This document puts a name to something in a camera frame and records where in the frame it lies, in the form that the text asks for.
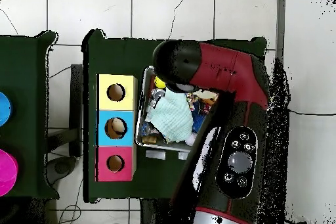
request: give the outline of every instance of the metal tray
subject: metal tray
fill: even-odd
[[[185,142],[173,142],[173,143],[165,143],[164,141],[158,141],[156,144],[144,144],[142,143],[141,135],[140,135],[140,127],[145,119],[145,110],[148,104],[148,90],[150,88],[150,79],[154,74],[154,67],[148,66],[144,70],[144,74],[142,77],[142,89],[140,94],[140,100],[138,104],[138,120],[136,123],[136,133],[135,133],[135,142],[139,146],[146,146],[148,148],[158,148],[162,150],[176,150],[179,152],[190,152],[191,146],[188,146]]]

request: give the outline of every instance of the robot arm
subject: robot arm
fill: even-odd
[[[155,49],[154,69],[175,92],[219,94],[171,200],[171,224],[255,224],[268,105],[263,63],[232,49],[169,40]]]

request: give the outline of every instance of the yellow box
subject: yellow box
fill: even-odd
[[[97,109],[113,111],[137,109],[138,81],[134,76],[99,74],[98,80]]]

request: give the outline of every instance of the circular button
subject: circular button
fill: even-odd
[[[249,140],[249,135],[247,133],[240,133],[241,140]]]
[[[245,173],[252,167],[252,157],[244,152],[234,152],[228,157],[228,166],[236,173]]]
[[[246,178],[245,178],[245,177],[239,177],[239,178],[238,178],[238,185],[239,185],[240,187],[246,187],[246,185],[247,185],[247,180],[246,180]]]
[[[224,180],[231,183],[234,180],[234,176],[230,173],[225,173]]]
[[[246,151],[248,151],[248,152],[252,152],[254,150],[254,148],[255,147],[251,144],[245,144],[244,145],[244,149],[246,149]]]
[[[233,146],[234,148],[238,148],[240,146],[240,143],[238,141],[233,141],[231,146]]]

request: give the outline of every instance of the light blue cloth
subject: light blue cloth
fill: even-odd
[[[146,121],[171,142],[184,141],[192,134],[192,113],[184,93],[166,89],[165,96],[148,112]]]

